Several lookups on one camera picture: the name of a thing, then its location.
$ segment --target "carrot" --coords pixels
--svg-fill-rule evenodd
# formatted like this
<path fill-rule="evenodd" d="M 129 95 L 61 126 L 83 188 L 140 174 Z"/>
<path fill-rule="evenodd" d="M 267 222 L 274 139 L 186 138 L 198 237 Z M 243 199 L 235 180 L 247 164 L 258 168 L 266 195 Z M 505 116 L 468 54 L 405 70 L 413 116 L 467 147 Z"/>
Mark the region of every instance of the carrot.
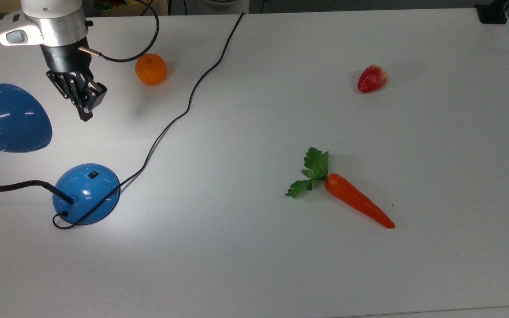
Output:
<path fill-rule="evenodd" d="M 370 217 L 380 225 L 388 229 L 394 229 L 394 222 L 376 204 L 365 197 L 364 194 L 349 183 L 347 179 L 341 177 L 341 175 L 331 173 L 327 180 L 325 180 L 325 189 L 337 199 Z"/>
<path fill-rule="evenodd" d="M 311 190 L 313 183 L 316 181 L 325 181 L 325 189 L 331 195 L 370 217 L 380 225 L 388 229 L 394 229 L 394 222 L 349 181 L 336 173 L 329 174 L 327 171 L 329 152 L 322 153 L 312 147 L 308 150 L 304 161 L 307 169 L 301 172 L 309 179 L 295 181 L 295 183 L 291 184 L 288 193 L 286 193 L 287 196 L 297 197 L 304 190 Z"/>

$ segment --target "lamp shade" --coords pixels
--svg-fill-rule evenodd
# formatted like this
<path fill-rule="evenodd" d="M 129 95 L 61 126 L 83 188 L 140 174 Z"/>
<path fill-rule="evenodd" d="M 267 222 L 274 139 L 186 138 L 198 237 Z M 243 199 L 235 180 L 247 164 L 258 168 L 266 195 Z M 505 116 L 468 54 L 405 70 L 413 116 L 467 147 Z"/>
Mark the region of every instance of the lamp shade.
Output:
<path fill-rule="evenodd" d="M 0 151 L 36 151 L 51 139 L 52 127 L 41 104 L 22 88 L 0 84 Z"/>

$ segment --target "red strawberry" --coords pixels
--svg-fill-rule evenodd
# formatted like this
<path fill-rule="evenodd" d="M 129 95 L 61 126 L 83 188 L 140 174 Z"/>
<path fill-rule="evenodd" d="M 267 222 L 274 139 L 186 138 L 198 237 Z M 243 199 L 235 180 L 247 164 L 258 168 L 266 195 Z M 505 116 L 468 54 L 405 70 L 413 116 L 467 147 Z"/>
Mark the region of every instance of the red strawberry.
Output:
<path fill-rule="evenodd" d="M 363 93 L 368 93 L 384 86 L 386 81 L 388 81 L 388 73 L 378 65 L 371 65 L 362 72 L 357 88 Z"/>

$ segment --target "carrot leaves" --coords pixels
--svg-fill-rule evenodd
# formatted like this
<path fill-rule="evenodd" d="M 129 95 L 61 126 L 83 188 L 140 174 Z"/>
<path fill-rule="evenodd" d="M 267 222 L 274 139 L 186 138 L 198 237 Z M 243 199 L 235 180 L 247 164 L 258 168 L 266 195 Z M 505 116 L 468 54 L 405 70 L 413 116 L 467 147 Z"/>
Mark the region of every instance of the carrot leaves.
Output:
<path fill-rule="evenodd" d="M 315 181 L 326 180 L 329 172 L 327 165 L 329 164 L 329 152 L 321 152 L 314 147 L 308 149 L 304 158 L 304 166 L 301 173 L 308 177 L 308 180 L 298 180 L 292 183 L 290 189 L 286 193 L 289 197 L 297 197 L 304 190 L 310 191 Z"/>

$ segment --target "orange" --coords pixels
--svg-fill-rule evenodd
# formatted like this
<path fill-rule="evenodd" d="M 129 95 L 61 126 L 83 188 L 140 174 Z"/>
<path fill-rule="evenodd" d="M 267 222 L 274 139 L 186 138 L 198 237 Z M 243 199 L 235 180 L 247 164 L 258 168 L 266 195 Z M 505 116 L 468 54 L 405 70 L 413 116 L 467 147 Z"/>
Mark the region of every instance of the orange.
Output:
<path fill-rule="evenodd" d="M 166 78 L 168 68 L 162 58 L 153 53 L 141 56 L 135 64 L 135 74 L 145 84 L 156 85 Z"/>

